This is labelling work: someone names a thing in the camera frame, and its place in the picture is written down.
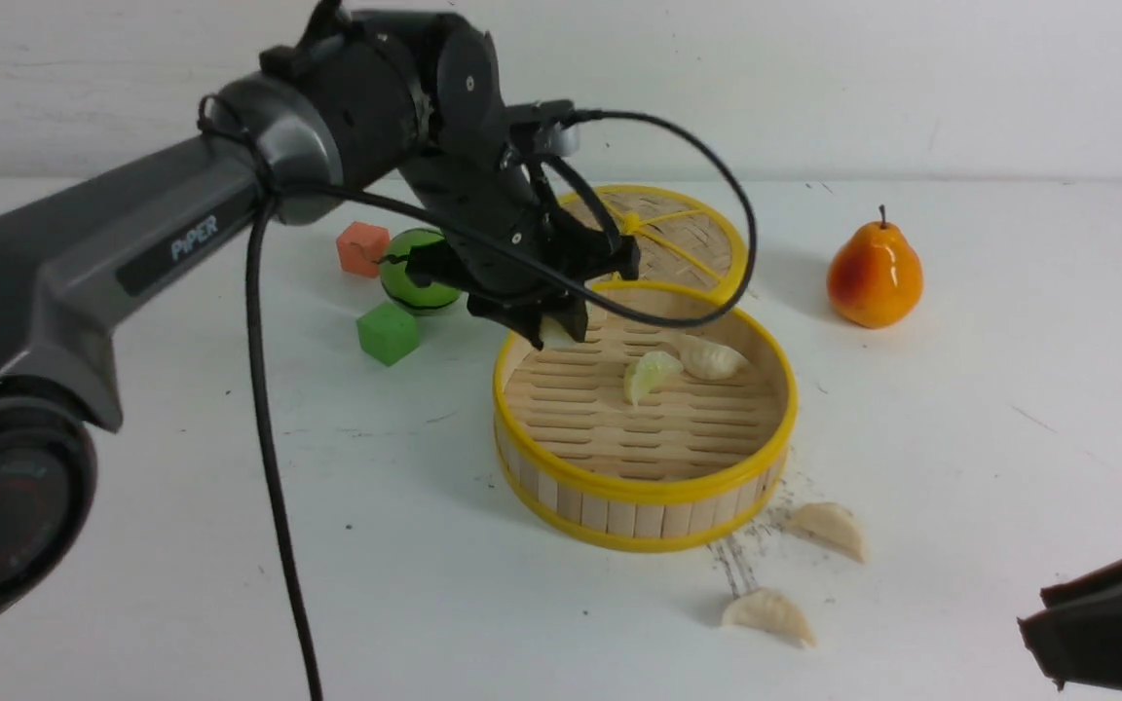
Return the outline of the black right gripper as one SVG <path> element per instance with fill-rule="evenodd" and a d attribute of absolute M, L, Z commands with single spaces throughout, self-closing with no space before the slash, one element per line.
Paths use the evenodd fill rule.
<path fill-rule="evenodd" d="M 1122 559 L 1045 587 L 1043 609 L 1017 626 L 1038 668 L 1055 684 L 1122 691 Z"/>

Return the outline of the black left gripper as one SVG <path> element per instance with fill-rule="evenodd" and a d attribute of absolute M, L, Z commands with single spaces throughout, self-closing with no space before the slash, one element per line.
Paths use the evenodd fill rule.
<path fill-rule="evenodd" d="M 460 15 L 320 1 L 298 43 L 263 52 L 259 66 L 316 108 L 346 188 L 401 173 L 444 236 L 406 271 L 465 292 L 469 314 L 536 351 L 552 316 L 583 345 L 586 302 L 534 266 L 577 285 L 637 278 L 636 240 L 611 221 L 583 225 L 552 194 L 543 166 L 564 162 L 513 148 L 495 46 Z"/>

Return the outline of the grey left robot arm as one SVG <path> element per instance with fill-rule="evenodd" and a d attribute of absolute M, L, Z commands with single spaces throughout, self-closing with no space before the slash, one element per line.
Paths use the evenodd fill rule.
<path fill-rule="evenodd" d="M 578 292 L 636 276 L 640 248 L 561 207 L 573 102 L 507 105 L 490 34 L 451 12 L 320 1 L 293 45 L 202 98 L 199 132 L 0 214 L 0 614 L 67 554 L 96 490 L 90 427 L 122 425 L 112 336 L 249 228 L 313 225 L 401 173 L 414 282 L 539 345 L 586 334 Z"/>

